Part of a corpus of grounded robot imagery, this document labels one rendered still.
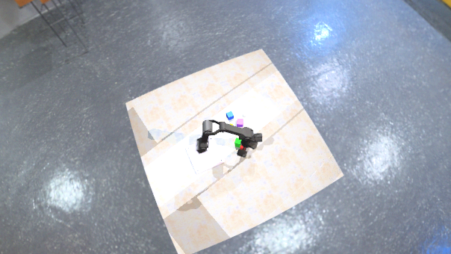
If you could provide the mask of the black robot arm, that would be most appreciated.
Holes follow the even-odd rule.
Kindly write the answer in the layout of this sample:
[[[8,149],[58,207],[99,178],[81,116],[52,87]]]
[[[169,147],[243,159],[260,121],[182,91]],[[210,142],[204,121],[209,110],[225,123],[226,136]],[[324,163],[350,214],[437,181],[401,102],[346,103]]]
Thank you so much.
[[[219,129],[213,132],[213,123],[219,125]],[[254,130],[249,127],[240,128],[230,125],[226,122],[219,122],[216,120],[205,120],[202,122],[202,136],[196,139],[196,151],[200,154],[207,152],[209,147],[209,136],[216,135],[220,132],[227,132],[239,136],[239,140],[248,144],[246,148],[253,150],[257,149],[258,142],[262,142],[262,133],[254,133]]]

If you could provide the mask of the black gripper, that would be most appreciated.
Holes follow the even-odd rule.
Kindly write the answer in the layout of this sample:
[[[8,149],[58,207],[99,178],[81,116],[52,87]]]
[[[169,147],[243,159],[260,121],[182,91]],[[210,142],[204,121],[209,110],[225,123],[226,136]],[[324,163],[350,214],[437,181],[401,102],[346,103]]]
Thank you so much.
[[[249,142],[248,144],[245,144],[245,143],[243,143],[242,140],[241,140],[240,145],[243,146],[243,149],[239,149],[239,150],[237,151],[237,156],[240,156],[240,157],[245,158],[246,155],[247,155],[246,147],[247,147],[247,145],[249,145],[249,144],[250,144],[250,142]]]

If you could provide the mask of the blue block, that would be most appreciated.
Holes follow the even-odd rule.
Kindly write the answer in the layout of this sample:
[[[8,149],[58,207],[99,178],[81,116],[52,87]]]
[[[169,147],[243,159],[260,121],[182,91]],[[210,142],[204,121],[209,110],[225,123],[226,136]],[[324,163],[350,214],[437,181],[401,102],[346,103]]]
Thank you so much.
[[[229,111],[228,113],[226,113],[226,116],[227,116],[228,120],[234,119],[234,115],[233,115],[232,111]]]

